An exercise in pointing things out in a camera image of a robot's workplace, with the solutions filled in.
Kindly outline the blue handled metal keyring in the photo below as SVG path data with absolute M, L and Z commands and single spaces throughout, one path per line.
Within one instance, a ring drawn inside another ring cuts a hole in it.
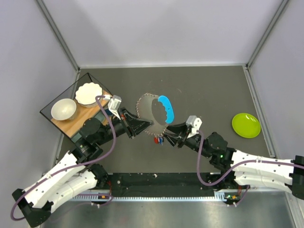
M 162 104 L 166 112 L 166 120 L 164 124 L 160 124 L 152 113 L 152 103 L 157 101 Z M 168 97 L 164 95 L 154 95 L 145 93 L 136 103 L 136 112 L 139 118 L 152 121 L 152 125 L 145 132 L 148 135 L 162 137 L 169 124 L 174 121 L 174 110 Z

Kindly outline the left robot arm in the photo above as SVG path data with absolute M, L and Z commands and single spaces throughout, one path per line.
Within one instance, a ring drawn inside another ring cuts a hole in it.
M 13 208 L 18 207 L 30 227 L 35 228 L 71 198 L 95 187 L 105 187 L 108 173 L 98 161 L 109 153 L 102 154 L 100 145 L 108 141 L 115 144 L 117 137 L 124 133 L 134 138 L 152 125 L 152 120 L 142 119 L 124 108 L 119 109 L 117 118 L 109 120 L 108 126 L 95 117 L 87 119 L 80 128 L 81 138 L 75 149 L 68 151 L 36 183 L 12 193 Z

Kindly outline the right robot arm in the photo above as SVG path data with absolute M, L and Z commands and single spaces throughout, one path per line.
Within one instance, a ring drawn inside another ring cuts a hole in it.
M 169 125 L 164 137 L 172 146 L 187 146 L 198 153 L 196 175 L 204 186 L 220 189 L 259 186 L 283 190 L 298 199 L 304 198 L 304 158 L 280 160 L 252 155 L 228 146 L 228 142 L 213 132 L 204 137 L 201 130 L 189 123 Z M 205 157 L 221 172 L 215 179 L 202 178 L 200 159 Z

